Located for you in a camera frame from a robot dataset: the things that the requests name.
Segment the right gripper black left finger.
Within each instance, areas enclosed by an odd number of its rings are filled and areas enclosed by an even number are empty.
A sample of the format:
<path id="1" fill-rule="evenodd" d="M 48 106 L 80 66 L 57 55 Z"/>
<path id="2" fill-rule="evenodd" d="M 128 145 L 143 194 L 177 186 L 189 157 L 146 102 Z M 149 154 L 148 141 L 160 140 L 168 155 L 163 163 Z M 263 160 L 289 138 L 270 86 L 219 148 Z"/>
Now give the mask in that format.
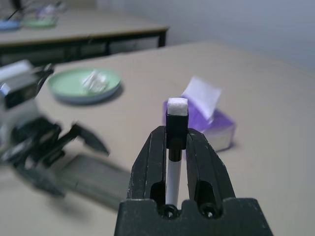
<path id="1" fill-rule="evenodd" d="M 128 199 L 165 199 L 166 140 L 165 126 L 153 130 L 132 169 Z"/>

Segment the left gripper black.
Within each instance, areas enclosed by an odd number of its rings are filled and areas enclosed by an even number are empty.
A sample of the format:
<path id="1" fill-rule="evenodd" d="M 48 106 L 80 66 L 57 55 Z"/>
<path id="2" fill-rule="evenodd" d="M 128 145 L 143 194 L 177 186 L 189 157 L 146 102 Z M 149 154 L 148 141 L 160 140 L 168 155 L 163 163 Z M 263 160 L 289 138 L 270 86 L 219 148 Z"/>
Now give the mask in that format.
<path id="1" fill-rule="evenodd" d="M 65 197 L 64 190 L 36 169 L 23 167 L 27 159 L 34 165 L 42 163 L 45 168 L 49 168 L 65 156 L 63 147 L 77 137 L 90 148 L 110 154 L 102 140 L 79 123 L 74 123 L 63 136 L 61 132 L 61 126 L 48 120 L 34 120 L 16 126 L 11 131 L 11 147 L 4 153 L 5 163 L 16 167 L 19 176 L 35 189 L 54 197 Z"/>

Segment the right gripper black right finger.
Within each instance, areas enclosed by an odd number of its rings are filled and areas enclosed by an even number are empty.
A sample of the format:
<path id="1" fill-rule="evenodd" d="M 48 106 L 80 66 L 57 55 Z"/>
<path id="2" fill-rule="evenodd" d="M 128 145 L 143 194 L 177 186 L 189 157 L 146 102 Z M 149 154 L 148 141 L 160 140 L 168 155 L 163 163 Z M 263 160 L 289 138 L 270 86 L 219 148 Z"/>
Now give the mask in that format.
<path id="1" fill-rule="evenodd" d="M 235 197 L 226 166 L 205 136 L 195 129 L 189 129 L 186 159 L 190 199 Z"/>

